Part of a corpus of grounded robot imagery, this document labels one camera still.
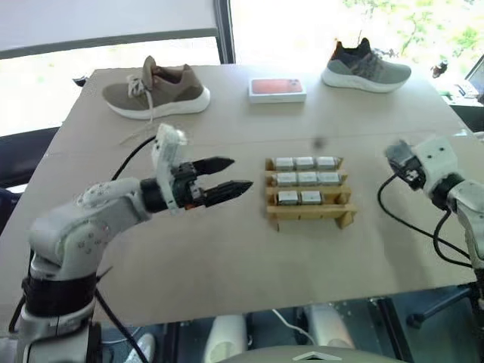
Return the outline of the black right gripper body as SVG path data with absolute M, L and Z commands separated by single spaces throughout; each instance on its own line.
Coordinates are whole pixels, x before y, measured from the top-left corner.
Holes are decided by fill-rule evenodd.
M 416 157 L 392 160 L 392 170 L 412 190 L 420 190 L 425 185 L 426 176 Z

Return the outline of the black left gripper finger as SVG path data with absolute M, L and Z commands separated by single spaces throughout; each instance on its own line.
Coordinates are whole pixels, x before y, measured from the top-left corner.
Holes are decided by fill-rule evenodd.
M 204 191 L 203 205 L 205 207 L 211 207 L 238 198 L 252 185 L 252 181 L 245 180 L 224 182 Z
M 193 167 L 197 176 L 212 175 L 227 169 L 234 163 L 234 160 L 228 157 L 209 157 L 193 162 Z

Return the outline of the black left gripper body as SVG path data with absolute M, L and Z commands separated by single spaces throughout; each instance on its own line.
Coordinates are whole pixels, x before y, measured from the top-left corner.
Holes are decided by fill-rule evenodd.
M 184 162 L 172 168 L 172 192 L 178 208 L 193 209 L 204 206 L 206 192 L 196 184 L 197 178 L 206 174 L 206 161 Z

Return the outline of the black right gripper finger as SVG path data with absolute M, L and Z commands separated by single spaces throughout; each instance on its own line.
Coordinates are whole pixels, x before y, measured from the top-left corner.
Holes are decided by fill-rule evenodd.
M 410 160 L 413 156 L 411 145 L 404 140 L 399 140 L 395 145 L 394 157 L 397 160 Z
M 401 145 L 399 142 L 389 145 L 385 150 L 385 157 L 391 167 L 400 167 L 400 151 Z

